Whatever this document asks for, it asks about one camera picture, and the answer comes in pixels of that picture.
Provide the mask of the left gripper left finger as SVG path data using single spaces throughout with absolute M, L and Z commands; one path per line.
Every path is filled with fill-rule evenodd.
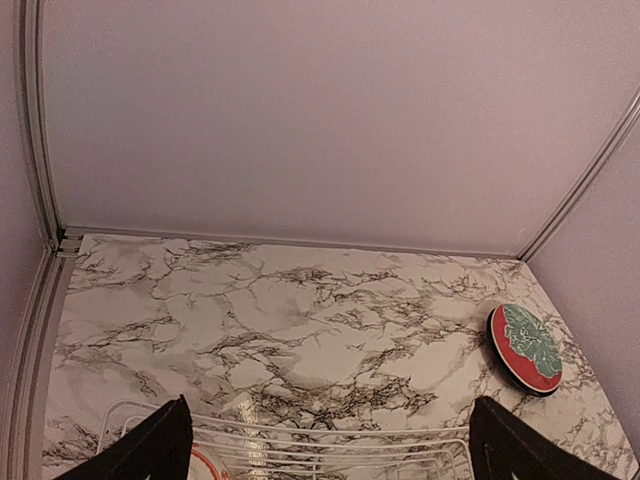
M 193 427 L 184 397 L 165 403 L 108 449 L 60 480 L 186 479 Z

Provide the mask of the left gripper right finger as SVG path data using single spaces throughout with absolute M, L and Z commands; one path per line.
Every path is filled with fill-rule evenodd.
M 611 479 L 559 448 L 488 396 L 475 399 L 469 451 L 477 479 Z

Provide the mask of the black red plate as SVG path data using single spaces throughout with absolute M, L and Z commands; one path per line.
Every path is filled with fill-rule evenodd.
M 563 378 L 558 344 L 550 329 L 517 304 L 500 304 L 486 321 L 492 351 L 511 380 L 528 394 L 548 397 Z

